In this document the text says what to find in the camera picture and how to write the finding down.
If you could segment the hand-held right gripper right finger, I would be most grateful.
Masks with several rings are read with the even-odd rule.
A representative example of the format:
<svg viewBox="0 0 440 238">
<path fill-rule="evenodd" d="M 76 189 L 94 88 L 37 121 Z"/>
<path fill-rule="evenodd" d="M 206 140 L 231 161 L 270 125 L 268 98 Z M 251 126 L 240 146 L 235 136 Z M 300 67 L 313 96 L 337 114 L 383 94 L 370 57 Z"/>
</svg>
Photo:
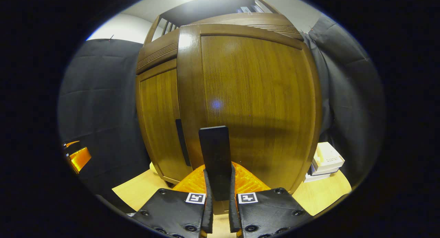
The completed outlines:
<svg viewBox="0 0 440 238">
<path fill-rule="evenodd" d="M 280 238 L 312 219 L 286 189 L 271 189 L 232 162 L 229 221 L 238 238 Z"/>
</svg>

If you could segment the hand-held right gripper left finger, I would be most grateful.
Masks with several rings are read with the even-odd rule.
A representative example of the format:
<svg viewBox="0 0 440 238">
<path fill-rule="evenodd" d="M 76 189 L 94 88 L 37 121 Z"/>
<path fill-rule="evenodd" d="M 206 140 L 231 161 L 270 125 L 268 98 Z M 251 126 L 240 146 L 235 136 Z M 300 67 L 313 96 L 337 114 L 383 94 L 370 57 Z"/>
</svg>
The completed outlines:
<svg viewBox="0 0 440 238">
<path fill-rule="evenodd" d="M 213 229 L 213 199 L 205 166 L 173 189 L 158 189 L 133 219 L 170 238 L 205 238 Z"/>
</svg>

